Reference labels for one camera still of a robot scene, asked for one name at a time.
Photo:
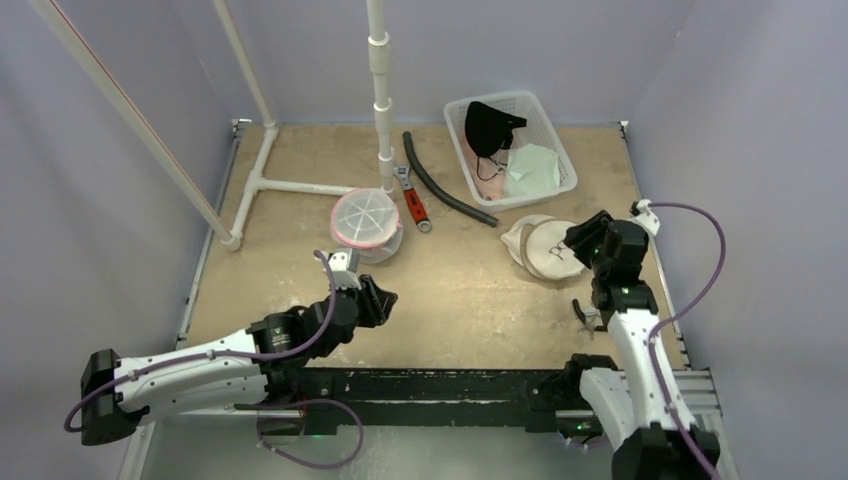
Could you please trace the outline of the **pink-rimmed mesh laundry bag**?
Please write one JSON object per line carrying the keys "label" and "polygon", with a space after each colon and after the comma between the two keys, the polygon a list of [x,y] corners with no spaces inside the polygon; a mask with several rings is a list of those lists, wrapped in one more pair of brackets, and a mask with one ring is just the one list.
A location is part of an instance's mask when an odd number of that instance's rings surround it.
{"label": "pink-rimmed mesh laundry bag", "polygon": [[403,225],[396,203],[379,188],[355,189],[338,199],[330,214],[330,235],[358,252],[364,263],[388,260],[399,249]]}

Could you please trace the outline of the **pale green bra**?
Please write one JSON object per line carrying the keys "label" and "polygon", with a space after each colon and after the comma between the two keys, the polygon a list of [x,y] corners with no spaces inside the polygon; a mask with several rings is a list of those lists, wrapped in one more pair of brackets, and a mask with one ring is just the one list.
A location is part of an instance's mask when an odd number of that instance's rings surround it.
{"label": "pale green bra", "polygon": [[560,187],[559,155],[555,150],[527,144],[509,151],[503,191],[505,197],[536,195]]}

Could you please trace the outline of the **black bra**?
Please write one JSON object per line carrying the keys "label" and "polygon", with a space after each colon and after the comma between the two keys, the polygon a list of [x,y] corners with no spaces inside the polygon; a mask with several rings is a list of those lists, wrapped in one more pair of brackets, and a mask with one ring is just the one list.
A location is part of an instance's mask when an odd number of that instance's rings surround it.
{"label": "black bra", "polygon": [[[514,131],[524,128],[528,120],[498,110],[480,101],[469,103],[466,111],[464,133],[466,141],[476,156],[475,175],[481,181],[493,180],[504,173],[506,160],[499,160],[501,151],[509,151],[514,140]],[[481,174],[481,160],[487,160],[494,166],[494,172],[484,178]]]}

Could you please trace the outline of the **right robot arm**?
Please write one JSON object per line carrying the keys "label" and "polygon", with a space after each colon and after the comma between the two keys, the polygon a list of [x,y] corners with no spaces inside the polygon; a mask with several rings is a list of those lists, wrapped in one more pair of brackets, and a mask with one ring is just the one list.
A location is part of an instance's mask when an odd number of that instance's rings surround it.
{"label": "right robot arm", "polygon": [[561,392],[590,405],[613,449],[615,479],[717,479],[721,447],[686,404],[661,340],[661,320],[642,263],[658,221],[645,212],[617,220],[600,211],[570,227],[564,244],[593,274],[591,302],[624,371],[578,369]]}

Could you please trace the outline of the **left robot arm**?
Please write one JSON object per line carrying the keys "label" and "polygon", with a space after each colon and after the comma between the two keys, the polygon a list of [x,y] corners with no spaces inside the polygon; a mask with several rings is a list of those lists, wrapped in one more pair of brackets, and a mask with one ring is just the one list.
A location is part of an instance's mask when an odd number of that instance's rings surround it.
{"label": "left robot arm", "polygon": [[297,370],[352,341],[357,328],[385,324],[396,293],[362,274],[358,287],[335,287],[321,302],[265,316],[219,340],[146,357],[113,349],[89,356],[80,379],[81,400],[65,420],[85,446],[131,436],[146,423],[203,408],[217,399],[284,409],[297,399]]}

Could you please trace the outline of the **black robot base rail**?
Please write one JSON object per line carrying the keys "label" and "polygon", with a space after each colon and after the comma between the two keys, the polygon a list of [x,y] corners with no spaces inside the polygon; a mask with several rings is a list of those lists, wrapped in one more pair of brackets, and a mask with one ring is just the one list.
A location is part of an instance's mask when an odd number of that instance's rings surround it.
{"label": "black robot base rail", "polygon": [[599,420],[560,370],[303,368],[274,373],[256,406],[295,410],[305,431],[332,435],[342,425],[510,427],[528,433],[598,437]]}

